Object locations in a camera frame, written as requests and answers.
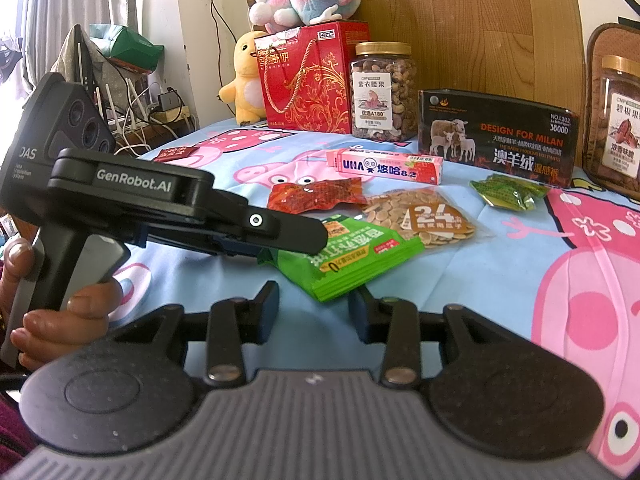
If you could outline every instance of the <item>jar of pecans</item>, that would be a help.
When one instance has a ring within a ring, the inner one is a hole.
[[[416,64],[411,45],[369,41],[351,63],[353,136],[400,141],[418,133]]]
[[[640,63],[602,57],[598,115],[591,122],[586,169],[604,186],[640,198]]]

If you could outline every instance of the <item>gold jar lid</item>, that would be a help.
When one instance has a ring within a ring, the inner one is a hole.
[[[625,57],[602,56],[602,67],[640,77],[640,63]]]
[[[396,41],[367,41],[356,45],[356,56],[370,54],[393,54],[394,56],[410,56],[411,45]]]

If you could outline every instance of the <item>wooden board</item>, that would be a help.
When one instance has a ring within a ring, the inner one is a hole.
[[[369,22],[373,40],[413,46],[420,88],[490,92],[583,110],[578,0],[362,0],[353,18]],[[580,142],[578,165],[581,152]]]

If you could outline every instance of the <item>human hand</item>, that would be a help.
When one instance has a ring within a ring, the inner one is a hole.
[[[33,248],[24,238],[14,240],[5,248],[0,278],[0,311],[5,322],[9,320],[20,279],[29,273],[33,262]],[[107,283],[86,286],[76,292],[66,310],[28,312],[22,320],[23,328],[9,335],[21,352],[20,364],[34,371],[101,338],[107,333],[108,315],[117,308],[121,298],[120,283],[111,278]]]

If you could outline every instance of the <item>yellow plush toy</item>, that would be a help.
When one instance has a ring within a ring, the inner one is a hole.
[[[241,126],[257,123],[264,119],[262,86],[258,74],[258,60],[255,53],[255,38],[266,36],[266,32],[248,32],[236,43],[234,67],[236,78],[218,93],[224,103],[236,102],[236,122]]]

